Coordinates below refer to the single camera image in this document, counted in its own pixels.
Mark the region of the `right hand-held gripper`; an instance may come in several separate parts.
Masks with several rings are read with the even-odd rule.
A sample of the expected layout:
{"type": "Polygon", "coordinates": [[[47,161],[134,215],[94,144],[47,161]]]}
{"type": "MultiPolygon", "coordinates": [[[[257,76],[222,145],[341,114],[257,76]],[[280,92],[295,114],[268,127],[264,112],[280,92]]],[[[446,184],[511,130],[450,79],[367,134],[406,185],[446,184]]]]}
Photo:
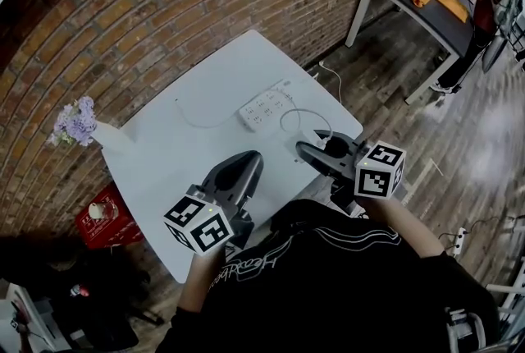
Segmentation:
{"type": "Polygon", "coordinates": [[[314,132],[320,141],[329,141],[325,148],[299,141],[296,151],[316,171],[331,177],[331,202],[345,214],[352,214],[359,197],[389,199],[393,195],[404,173],[404,149],[380,140],[342,138],[336,131],[314,132]]]}

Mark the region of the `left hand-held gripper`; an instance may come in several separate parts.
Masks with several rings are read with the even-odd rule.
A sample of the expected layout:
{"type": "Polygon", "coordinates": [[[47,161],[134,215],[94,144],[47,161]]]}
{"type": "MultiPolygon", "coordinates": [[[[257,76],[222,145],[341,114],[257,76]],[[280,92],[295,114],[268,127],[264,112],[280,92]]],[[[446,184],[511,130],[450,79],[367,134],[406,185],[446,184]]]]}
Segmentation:
{"type": "Polygon", "coordinates": [[[176,186],[166,197],[163,224],[177,242],[200,256],[225,243],[243,249],[255,228],[246,204],[262,172],[258,151],[231,156],[201,186],[176,186]]]}

